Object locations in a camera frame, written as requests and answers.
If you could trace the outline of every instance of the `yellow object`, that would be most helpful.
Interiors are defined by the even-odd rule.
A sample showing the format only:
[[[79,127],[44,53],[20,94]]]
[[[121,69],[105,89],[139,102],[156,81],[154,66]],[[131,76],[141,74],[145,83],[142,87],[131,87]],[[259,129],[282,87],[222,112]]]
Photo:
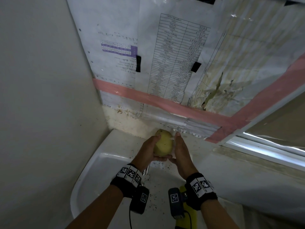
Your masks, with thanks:
[[[180,192],[185,192],[186,188],[184,186],[180,187]],[[192,220],[192,229],[197,229],[197,212],[188,206],[185,202],[183,203],[184,210],[188,211],[191,216]],[[184,213],[185,218],[184,219],[177,219],[176,220],[176,227],[175,228],[185,228],[185,229],[191,229],[191,223],[188,213]]]
[[[155,133],[155,136],[158,135],[161,135],[161,139],[156,143],[153,149],[154,154],[160,157],[170,154],[173,149],[173,140],[171,140],[172,134],[169,131],[159,129]]]

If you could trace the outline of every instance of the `potato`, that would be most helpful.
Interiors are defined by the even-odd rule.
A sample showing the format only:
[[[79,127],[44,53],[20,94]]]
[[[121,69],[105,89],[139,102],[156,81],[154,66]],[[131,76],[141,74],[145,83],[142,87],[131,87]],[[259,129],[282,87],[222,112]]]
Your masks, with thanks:
[[[155,136],[161,135],[161,139],[156,143],[153,151],[156,156],[165,156],[170,154],[173,149],[173,140],[170,138],[173,137],[169,131],[159,129]]]

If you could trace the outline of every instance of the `wire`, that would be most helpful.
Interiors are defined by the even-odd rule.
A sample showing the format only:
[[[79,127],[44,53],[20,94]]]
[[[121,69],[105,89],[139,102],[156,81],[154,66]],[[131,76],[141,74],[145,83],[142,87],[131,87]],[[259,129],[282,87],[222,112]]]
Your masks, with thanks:
[[[192,229],[192,219],[191,219],[191,215],[190,215],[190,213],[188,212],[188,211],[184,211],[184,212],[186,212],[186,213],[188,213],[189,214],[189,217],[190,217],[190,224],[191,224],[191,229]]]
[[[130,224],[130,229],[132,229],[132,221],[130,220],[130,206],[129,206],[129,224]]]

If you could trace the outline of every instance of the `forearm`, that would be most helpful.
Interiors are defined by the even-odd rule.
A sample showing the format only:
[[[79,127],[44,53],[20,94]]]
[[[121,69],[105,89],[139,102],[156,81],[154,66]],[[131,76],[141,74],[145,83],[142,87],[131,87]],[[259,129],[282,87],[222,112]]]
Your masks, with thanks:
[[[122,199],[121,190],[110,185],[68,225],[67,229],[107,228]]]
[[[218,200],[205,201],[200,210],[208,229],[239,229]]]

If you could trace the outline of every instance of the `wristband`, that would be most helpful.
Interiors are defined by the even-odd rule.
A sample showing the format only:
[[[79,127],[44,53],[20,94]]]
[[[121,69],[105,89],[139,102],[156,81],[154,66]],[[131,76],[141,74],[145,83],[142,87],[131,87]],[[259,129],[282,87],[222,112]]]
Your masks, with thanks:
[[[201,204],[209,199],[217,199],[212,185],[201,173],[193,173],[186,179],[186,204],[194,210],[200,210]]]
[[[135,165],[129,163],[122,167],[116,177],[111,181],[110,185],[118,187],[124,197],[132,198],[141,179],[142,173]]]

